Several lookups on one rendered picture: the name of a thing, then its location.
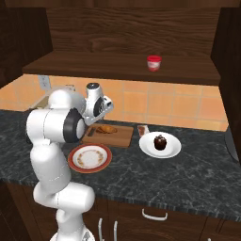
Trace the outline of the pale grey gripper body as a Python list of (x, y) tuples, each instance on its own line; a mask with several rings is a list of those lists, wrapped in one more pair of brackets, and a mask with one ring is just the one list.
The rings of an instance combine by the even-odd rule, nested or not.
[(88, 115), (87, 113), (84, 113), (83, 119), (84, 119), (85, 124), (87, 126), (90, 126), (91, 124), (95, 123), (96, 121), (101, 120), (105, 116), (106, 113), (107, 113), (107, 109), (104, 109), (103, 112), (101, 114), (99, 114), (97, 117), (93, 117), (93, 116)]

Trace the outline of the golden brown croissant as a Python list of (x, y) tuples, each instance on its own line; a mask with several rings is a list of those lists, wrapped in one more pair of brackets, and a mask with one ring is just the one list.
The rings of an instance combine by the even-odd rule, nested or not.
[(113, 126), (102, 125), (96, 129), (96, 132), (101, 134), (114, 134), (114, 133), (117, 133), (118, 130)]

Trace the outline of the wooden cutting board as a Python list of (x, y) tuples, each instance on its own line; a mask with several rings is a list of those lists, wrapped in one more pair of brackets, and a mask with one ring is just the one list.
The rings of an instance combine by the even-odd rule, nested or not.
[[(118, 132), (114, 134), (101, 134), (97, 133), (96, 129), (102, 125), (109, 125), (115, 127)], [(131, 138), (134, 132), (133, 127), (126, 127), (120, 125), (110, 125), (110, 124), (92, 124), (84, 137), (82, 138), (83, 143), (98, 143), (114, 147), (128, 148), (131, 142)]]

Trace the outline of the red lidded jam jar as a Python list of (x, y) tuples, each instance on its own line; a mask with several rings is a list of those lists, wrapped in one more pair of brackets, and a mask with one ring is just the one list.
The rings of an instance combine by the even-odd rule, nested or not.
[(147, 56), (147, 65), (148, 69), (151, 72), (156, 72), (160, 69), (160, 65), (162, 63), (162, 57), (161, 56)]

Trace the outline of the dark wooden cabinet door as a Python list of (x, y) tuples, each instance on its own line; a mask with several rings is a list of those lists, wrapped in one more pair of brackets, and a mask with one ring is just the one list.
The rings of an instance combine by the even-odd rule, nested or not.
[(211, 53), (220, 75), (219, 90), (233, 134), (241, 152), (241, 8), (221, 8)]
[(53, 51), (45, 8), (11, 8), (0, 0), (0, 88)]

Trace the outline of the red rimmed patterned plate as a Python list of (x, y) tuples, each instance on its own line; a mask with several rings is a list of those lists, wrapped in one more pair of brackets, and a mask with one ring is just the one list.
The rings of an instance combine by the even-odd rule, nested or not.
[(68, 156), (71, 169), (79, 173), (95, 173), (105, 169), (112, 160), (112, 152), (103, 144), (82, 144)]

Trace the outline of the small brown and white pastry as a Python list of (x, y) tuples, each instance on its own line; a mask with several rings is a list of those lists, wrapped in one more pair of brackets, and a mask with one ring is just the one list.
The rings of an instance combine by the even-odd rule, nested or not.
[(137, 130), (138, 130), (138, 133), (139, 133), (140, 137), (142, 137), (142, 136), (144, 136), (144, 135), (149, 133), (149, 128), (148, 128), (147, 125), (139, 125), (137, 127)]

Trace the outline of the beige box on worktop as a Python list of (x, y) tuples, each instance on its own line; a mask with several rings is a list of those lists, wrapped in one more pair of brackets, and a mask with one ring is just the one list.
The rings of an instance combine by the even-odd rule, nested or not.
[(44, 108), (46, 108), (48, 106), (48, 99), (49, 99), (48, 96), (42, 97), (40, 100), (38, 100), (33, 105), (31, 105), (30, 109), (35, 109), (35, 108), (44, 109)]

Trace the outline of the dark chocolate cupcake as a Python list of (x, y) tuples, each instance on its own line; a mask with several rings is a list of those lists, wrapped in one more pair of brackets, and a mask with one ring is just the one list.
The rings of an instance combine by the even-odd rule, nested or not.
[(163, 151), (166, 149), (167, 140), (162, 135), (155, 137), (153, 143), (154, 143), (154, 147), (158, 151)]

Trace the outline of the plain white plate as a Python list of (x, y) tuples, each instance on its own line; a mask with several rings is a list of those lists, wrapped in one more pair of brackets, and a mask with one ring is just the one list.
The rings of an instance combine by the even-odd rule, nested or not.
[[(166, 139), (166, 148), (162, 151), (158, 151), (154, 147), (154, 139), (158, 136), (162, 136)], [(165, 132), (150, 132), (142, 136), (139, 140), (140, 149), (147, 155), (155, 158), (171, 158), (176, 156), (182, 149), (180, 140)]]

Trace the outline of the dark wooden base cupboard door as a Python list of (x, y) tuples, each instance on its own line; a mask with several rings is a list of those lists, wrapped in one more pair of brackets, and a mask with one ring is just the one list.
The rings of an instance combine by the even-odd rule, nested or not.
[(32, 241), (50, 241), (57, 232), (56, 209), (34, 201), (33, 186), (7, 184)]

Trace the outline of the dark wooden drawer front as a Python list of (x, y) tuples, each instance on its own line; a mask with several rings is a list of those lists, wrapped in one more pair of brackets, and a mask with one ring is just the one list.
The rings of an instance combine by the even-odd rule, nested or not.
[(118, 241), (200, 241), (205, 217), (119, 201), (108, 202), (110, 233)]

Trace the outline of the dark wooden wall cabinet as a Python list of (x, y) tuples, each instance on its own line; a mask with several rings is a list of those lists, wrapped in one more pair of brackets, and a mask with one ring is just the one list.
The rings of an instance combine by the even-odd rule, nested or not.
[[(25, 73), (216, 86), (217, 8), (48, 8), (53, 51)], [(161, 56), (151, 72), (147, 56)]]

